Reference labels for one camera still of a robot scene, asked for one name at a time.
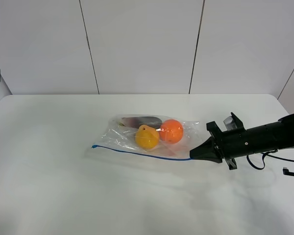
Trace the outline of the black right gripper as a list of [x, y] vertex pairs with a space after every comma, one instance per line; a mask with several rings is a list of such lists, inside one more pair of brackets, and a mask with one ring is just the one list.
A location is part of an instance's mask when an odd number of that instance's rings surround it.
[[234, 114], [230, 113], [237, 124], [237, 129], [221, 131], [216, 122], [206, 124], [207, 131], [211, 134], [203, 144], [190, 150], [192, 160], [211, 161], [222, 163], [225, 160], [230, 170], [237, 169], [236, 157], [248, 154], [246, 145], [246, 129], [243, 122]]

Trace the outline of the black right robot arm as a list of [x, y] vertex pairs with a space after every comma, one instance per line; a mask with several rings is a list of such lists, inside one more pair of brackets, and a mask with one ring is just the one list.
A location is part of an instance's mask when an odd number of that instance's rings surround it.
[[294, 114], [250, 129], [245, 129], [243, 122], [234, 113], [223, 123], [227, 129], [224, 132], [214, 121], [206, 124], [211, 137], [190, 150], [192, 160], [219, 164], [226, 161], [229, 169], [235, 170], [237, 157], [259, 153], [265, 157], [280, 149], [294, 148]]

